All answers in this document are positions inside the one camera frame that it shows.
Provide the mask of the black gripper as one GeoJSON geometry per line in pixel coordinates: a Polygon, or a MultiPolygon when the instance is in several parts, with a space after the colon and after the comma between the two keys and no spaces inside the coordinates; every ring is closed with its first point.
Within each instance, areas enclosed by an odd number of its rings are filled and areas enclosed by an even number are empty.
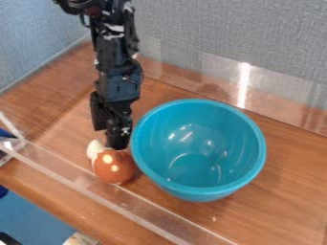
{"type": "Polygon", "coordinates": [[[105,146],[115,150],[128,147],[133,129],[129,116],[107,119],[109,113],[123,116],[132,114],[132,103],[140,97],[143,69],[139,63],[104,67],[96,64],[100,72],[95,82],[96,91],[89,97],[92,124],[96,131],[105,130],[105,146]]]}

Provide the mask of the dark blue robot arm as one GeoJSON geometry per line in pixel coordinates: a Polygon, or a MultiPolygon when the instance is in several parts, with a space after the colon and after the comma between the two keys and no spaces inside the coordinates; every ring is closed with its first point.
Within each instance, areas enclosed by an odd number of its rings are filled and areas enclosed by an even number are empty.
{"type": "Polygon", "coordinates": [[[132,103],[140,97],[143,69],[132,0],[52,0],[89,29],[99,78],[89,96],[92,124],[105,131],[105,146],[125,149],[133,129],[132,103]]]}

